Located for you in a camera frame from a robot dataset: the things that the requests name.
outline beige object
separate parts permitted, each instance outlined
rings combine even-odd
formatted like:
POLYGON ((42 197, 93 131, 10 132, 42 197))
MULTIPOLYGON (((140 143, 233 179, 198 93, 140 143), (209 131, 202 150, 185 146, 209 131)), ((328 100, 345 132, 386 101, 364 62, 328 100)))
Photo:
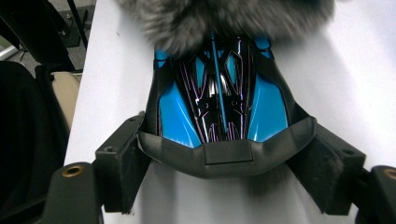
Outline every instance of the beige object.
POLYGON ((54 80, 52 81, 53 92, 64 114, 67 132, 70 133, 76 108, 80 78, 68 72, 55 72, 52 73, 52 75, 54 76, 54 80))

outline floor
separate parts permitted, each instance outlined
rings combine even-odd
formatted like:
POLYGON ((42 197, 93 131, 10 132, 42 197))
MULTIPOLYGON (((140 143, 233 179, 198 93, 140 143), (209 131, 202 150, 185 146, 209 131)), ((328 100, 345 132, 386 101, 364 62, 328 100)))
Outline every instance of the floor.
MULTIPOLYGON (((67 4, 66 0, 49 0, 49 1, 54 5, 54 7, 58 11, 70 10, 69 5, 67 4)), ((77 8, 87 7, 87 9, 89 11, 88 19, 84 24, 84 30, 86 31, 85 34, 86 34, 87 38, 89 38, 90 24, 92 22, 94 7, 96 5, 96 0, 75 0, 75 4, 76 4, 77 8)), ((80 44, 78 47, 68 48, 67 50, 69 52, 70 60, 72 61, 73 65, 76 67, 76 69, 83 69, 84 63, 85 63, 86 50, 85 50, 82 42, 80 41, 80 44)), ((35 73, 34 72, 35 67, 39 65, 39 63, 37 63, 33 59, 32 55, 29 52, 24 52, 23 50, 20 50, 19 52, 17 52, 16 54, 14 54, 10 58, 8 58, 8 60, 23 64, 27 68, 27 70, 29 70, 32 74, 35 73)))

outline faux fur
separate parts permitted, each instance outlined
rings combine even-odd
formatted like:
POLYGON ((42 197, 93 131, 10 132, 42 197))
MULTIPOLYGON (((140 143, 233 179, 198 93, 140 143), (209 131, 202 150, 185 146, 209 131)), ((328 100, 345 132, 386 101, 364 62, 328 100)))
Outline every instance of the faux fur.
POLYGON ((296 37, 333 13, 333 0, 116 0, 156 48, 182 54, 215 31, 224 35, 296 37))

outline white table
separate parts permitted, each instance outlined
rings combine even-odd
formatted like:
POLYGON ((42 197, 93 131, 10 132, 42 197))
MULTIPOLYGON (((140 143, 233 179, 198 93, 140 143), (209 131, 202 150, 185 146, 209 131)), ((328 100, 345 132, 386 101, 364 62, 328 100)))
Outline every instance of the white table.
MULTIPOLYGON (((275 43, 296 101, 367 154, 365 168, 396 166, 396 1, 337 2, 334 20, 304 40, 275 43)), ((98 0, 65 164, 94 151, 144 110, 152 47, 128 13, 98 0)), ((253 177, 203 180, 154 162, 129 216, 105 223, 353 223, 322 215, 286 166, 253 177)))

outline gray fur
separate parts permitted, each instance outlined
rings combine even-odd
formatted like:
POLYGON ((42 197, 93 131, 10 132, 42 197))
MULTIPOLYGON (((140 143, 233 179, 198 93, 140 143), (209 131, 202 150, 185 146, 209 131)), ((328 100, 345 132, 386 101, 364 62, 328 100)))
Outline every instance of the gray fur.
POLYGON ((214 30, 225 35, 298 37, 323 25, 333 0, 117 0, 156 48, 182 54, 214 30))

